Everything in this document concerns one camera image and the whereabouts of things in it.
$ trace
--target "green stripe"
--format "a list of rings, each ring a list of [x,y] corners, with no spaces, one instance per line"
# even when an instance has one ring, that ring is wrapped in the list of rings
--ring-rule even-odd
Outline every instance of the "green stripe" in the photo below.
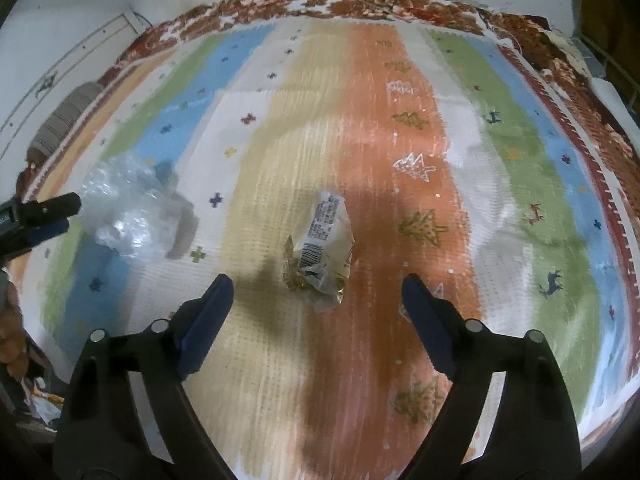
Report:
[[[482,55],[457,34],[435,31],[423,34],[435,40],[429,43],[440,49],[453,77],[479,113],[488,118],[490,111],[500,112],[501,123],[484,121],[484,134],[504,163],[511,193],[522,217],[531,215],[530,204],[542,204],[544,221],[533,225],[522,221],[520,225],[521,236],[534,250],[534,275],[530,284],[536,306],[534,323],[535,328],[545,333],[554,350],[579,417],[600,347],[600,301],[584,241],[577,233],[572,210],[564,196],[564,185],[546,156],[536,126]],[[562,273],[558,283],[563,290],[544,298],[538,284],[546,288],[547,273],[555,270]]]
[[[127,121],[120,125],[107,149],[102,154],[101,160],[106,160],[133,148],[156,116],[176,95],[187,88],[204,66],[207,57],[225,36],[226,34],[210,36],[187,59],[175,66],[164,84],[156,90],[151,98],[143,103]],[[76,251],[83,236],[88,235],[82,230],[81,222],[78,219],[71,219],[69,231],[62,238],[58,250],[55,256],[52,257],[47,269],[47,288],[40,316],[43,327],[51,334],[54,333],[64,316],[66,298],[74,282],[73,266],[76,259]]]

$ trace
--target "blue stripe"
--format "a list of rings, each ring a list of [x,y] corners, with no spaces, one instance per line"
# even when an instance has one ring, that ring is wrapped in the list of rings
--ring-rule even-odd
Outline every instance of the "blue stripe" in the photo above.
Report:
[[[546,156],[553,162],[564,184],[564,196],[574,213],[576,230],[586,245],[591,275],[600,299],[600,354],[588,399],[588,404],[599,406],[606,396],[617,391],[625,381],[625,353],[629,337],[624,283],[602,204],[594,192],[588,170],[583,166],[582,155],[534,96],[522,75],[492,44],[471,37],[466,40],[500,76],[512,98],[535,124]],[[562,160],[564,156],[571,159],[569,164]],[[580,186],[588,191],[578,192]],[[613,320],[609,315],[609,306],[615,310]]]
[[[153,159],[161,180],[173,172],[216,91],[229,84],[272,30],[268,25],[227,34],[187,88],[146,128],[132,151],[142,159]],[[168,124],[170,129],[163,131]],[[116,251],[82,236],[74,262],[74,284],[66,299],[64,319],[54,334],[71,362],[80,355],[89,330],[122,332],[128,313],[122,312],[121,302],[129,272],[129,262]],[[89,287],[95,278],[101,282],[99,292]]]

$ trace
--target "crumpled wrapper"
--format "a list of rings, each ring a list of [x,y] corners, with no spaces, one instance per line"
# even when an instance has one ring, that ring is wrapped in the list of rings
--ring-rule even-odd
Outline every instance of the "crumpled wrapper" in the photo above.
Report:
[[[344,198],[316,191],[285,245],[284,279],[289,289],[312,291],[316,312],[335,308],[349,279],[353,242]]]

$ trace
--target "silver screw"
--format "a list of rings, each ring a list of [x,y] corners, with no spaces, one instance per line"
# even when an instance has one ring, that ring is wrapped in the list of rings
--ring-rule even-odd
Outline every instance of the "silver screw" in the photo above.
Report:
[[[91,332],[89,339],[94,343],[97,343],[98,341],[102,341],[106,335],[107,333],[103,329],[99,328],[98,330]]]
[[[152,324],[151,324],[151,331],[155,332],[157,334],[161,334],[162,332],[164,332],[167,328],[169,328],[169,322],[165,319],[156,319]]]
[[[469,332],[482,332],[484,325],[480,323],[477,319],[467,319],[465,321],[465,328],[469,330]]]
[[[529,330],[529,339],[534,343],[542,343],[545,340],[545,335],[540,330]]]

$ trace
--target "black wire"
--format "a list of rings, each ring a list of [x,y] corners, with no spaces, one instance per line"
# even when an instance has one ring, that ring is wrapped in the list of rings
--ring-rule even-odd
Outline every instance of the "black wire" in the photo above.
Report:
[[[135,16],[137,16],[137,17],[142,18],[143,20],[145,20],[145,21],[149,24],[149,27],[153,27],[152,23],[151,23],[148,19],[146,19],[142,14],[140,14],[139,12],[136,12],[136,11],[134,10],[134,11],[133,11],[133,14],[134,14]]]

